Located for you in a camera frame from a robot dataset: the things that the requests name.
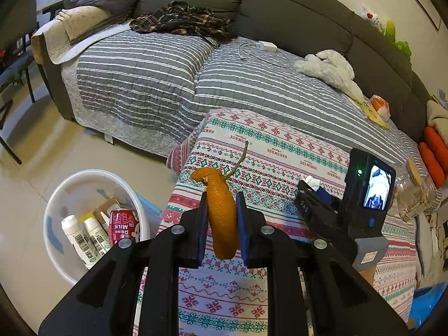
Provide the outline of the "white tissue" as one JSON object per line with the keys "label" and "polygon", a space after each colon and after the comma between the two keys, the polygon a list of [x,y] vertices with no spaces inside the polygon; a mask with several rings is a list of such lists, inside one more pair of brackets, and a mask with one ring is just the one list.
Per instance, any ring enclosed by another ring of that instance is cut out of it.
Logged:
{"label": "white tissue", "polygon": [[308,175],[304,182],[309,186],[314,192],[317,192],[320,188],[320,180]]}

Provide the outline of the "white yogurt bottle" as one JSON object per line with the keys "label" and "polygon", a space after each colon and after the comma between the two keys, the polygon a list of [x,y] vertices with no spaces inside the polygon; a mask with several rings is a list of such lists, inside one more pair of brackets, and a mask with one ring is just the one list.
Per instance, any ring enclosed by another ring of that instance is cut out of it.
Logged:
{"label": "white yogurt bottle", "polygon": [[99,260],[99,253],[75,215],[69,215],[62,220],[62,231],[86,268],[91,269]]}
{"label": "white yogurt bottle", "polygon": [[107,233],[95,217],[88,217],[83,224],[97,252],[104,256],[110,249]]}

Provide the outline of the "red milk can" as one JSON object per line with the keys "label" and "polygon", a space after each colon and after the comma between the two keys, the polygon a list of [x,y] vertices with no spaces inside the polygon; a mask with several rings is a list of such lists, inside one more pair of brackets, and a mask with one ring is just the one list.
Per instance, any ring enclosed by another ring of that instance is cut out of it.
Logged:
{"label": "red milk can", "polygon": [[131,209],[114,209],[109,217],[109,243],[114,246],[118,241],[124,238],[131,239],[134,242],[140,238],[140,223],[137,213]]}

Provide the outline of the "orange peel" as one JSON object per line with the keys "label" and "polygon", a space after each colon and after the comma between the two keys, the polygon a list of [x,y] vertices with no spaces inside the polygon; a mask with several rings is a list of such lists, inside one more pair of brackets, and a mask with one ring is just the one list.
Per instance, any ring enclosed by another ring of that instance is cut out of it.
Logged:
{"label": "orange peel", "polygon": [[240,159],[228,174],[223,174],[217,168],[204,167],[193,171],[190,176],[191,180],[205,186],[213,251],[216,258],[220,260],[232,259],[239,249],[237,209],[226,181],[245,160],[248,144],[246,140]]}

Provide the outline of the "white trash bin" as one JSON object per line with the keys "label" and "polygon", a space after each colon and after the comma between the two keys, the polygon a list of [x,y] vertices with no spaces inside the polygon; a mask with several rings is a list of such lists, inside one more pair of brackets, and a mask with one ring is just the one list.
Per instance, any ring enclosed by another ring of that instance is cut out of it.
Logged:
{"label": "white trash bin", "polygon": [[131,209],[139,221],[138,240],[150,238],[150,225],[136,192],[116,174],[87,169],[70,175],[47,202],[43,238],[49,259],[71,285],[110,248],[110,212]]}

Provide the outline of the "glass jar with cork lid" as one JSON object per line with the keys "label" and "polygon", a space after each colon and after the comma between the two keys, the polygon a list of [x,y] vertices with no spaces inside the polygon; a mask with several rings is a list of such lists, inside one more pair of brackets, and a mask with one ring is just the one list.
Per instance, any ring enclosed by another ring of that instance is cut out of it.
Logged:
{"label": "glass jar with cork lid", "polygon": [[397,169],[394,203],[398,215],[404,222],[411,221],[416,215],[432,206],[434,185],[429,176],[422,176],[412,158]]}

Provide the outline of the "lower orange cushion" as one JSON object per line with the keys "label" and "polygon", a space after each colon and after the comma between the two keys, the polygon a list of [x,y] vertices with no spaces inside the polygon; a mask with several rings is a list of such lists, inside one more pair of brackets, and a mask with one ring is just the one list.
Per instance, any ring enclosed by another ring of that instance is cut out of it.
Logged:
{"label": "lower orange cushion", "polygon": [[421,158],[431,176],[432,181],[436,188],[441,188],[445,182],[445,173],[439,162],[437,161],[434,153],[430,150],[425,142],[418,144],[418,149],[421,154]]}

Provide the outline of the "orange cushion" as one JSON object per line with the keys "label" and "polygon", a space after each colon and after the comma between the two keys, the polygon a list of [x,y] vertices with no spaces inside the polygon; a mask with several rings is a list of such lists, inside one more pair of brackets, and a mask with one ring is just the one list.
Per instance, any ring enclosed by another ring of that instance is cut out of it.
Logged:
{"label": "orange cushion", "polygon": [[437,162],[444,170],[448,170],[448,149],[441,136],[433,127],[426,127],[424,129],[424,141],[428,148],[434,154]]}
{"label": "orange cushion", "polygon": [[418,144],[418,149],[421,154],[421,158],[431,176],[432,181],[436,188],[441,188],[445,182],[445,173],[439,162],[437,161],[434,153],[430,150],[425,142]]}

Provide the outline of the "yellow book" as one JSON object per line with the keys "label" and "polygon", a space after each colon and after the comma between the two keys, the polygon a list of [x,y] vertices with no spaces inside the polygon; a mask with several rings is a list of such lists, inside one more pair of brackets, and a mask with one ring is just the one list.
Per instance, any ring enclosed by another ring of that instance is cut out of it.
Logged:
{"label": "yellow book", "polygon": [[380,116],[378,111],[374,108],[370,100],[364,99],[361,102],[356,102],[356,105],[361,109],[361,111],[365,114],[365,116],[371,122],[383,127],[385,129],[389,129],[389,125],[387,122]]}

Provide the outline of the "upper orange cushion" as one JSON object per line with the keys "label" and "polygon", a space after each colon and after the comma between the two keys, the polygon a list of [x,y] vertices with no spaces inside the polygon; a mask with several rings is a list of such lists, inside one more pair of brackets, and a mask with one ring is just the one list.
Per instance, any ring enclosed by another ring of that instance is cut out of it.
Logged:
{"label": "upper orange cushion", "polygon": [[448,149],[441,136],[433,127],[426,127],[424,129],[424,141],[428,148],[434,154],[437,162],[444,170],[448,170]]}

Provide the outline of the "orange white snack bag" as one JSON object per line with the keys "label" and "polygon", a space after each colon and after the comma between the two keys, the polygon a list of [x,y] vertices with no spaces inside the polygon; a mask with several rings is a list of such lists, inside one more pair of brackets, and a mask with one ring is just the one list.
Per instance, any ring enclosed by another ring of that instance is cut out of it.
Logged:
{"label": "orange white snack bag", "polygon": [[375,108],[379,116],[387,122],[390,118],[389,104],[388,102],[378,95],[373,95],[370,98],[370,103]]}

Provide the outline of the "white plush toy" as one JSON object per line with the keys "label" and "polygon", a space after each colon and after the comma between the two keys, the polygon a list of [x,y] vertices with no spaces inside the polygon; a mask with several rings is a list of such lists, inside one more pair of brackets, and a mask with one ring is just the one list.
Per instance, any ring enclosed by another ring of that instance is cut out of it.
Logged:
{"label": "white plush toy", "polygon": [[364,100],[360,87],[354,82],[352,65],[335,50],[308,54],[302,60],[297,60],[293,67],[299,73],[322,80],[355,102]]}

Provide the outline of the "green frog plush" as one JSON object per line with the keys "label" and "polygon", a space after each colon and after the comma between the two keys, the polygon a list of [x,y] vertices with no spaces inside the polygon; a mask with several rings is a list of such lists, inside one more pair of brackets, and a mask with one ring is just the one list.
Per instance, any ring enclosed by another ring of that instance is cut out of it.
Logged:
{"label": "green frog plush", "polygon": [[395,41],[395,46],[399,51],[401,51],[404,56],[411,61],[412,51],[409,47],[409,43],[407,41]]}

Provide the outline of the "yellow green plush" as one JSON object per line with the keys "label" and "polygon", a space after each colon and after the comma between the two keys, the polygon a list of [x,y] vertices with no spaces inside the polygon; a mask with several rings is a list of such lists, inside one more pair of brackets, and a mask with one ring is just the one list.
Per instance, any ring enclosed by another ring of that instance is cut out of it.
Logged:
{"label": "yellow green plush", "polygon": [[392,20],[387,20],[384,27],[384,36],[394,44],[396,42],[396,26]]}

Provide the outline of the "grey striped quilt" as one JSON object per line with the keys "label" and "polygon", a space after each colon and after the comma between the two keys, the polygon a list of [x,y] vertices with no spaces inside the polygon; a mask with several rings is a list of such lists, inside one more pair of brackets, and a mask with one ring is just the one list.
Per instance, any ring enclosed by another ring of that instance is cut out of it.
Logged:
{"label": "grey striped quilt", "polygon": [[198,36],[117,33],[62,64],[76,121],[166,157],[214,108],[256,112],[331,143],[391,162],[411,158],[428,173],[416,142],[383,128],[346,95],[281,66],[280,55],[249,56],[245,38],[214,47]]}

